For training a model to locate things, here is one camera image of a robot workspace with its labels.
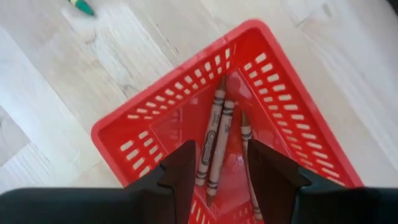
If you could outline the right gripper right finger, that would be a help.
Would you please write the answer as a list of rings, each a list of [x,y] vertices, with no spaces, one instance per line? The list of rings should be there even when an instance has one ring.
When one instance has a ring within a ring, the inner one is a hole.
[[[255,139],[248,166],[265,223],[397,224],[397,189],[344,187]]]

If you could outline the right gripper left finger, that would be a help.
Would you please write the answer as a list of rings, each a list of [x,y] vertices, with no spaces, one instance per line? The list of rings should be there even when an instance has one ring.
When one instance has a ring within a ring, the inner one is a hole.
[[[23,188],[1,194],[1,223],[188,223],[196,145],[186,141],[125,188]]]

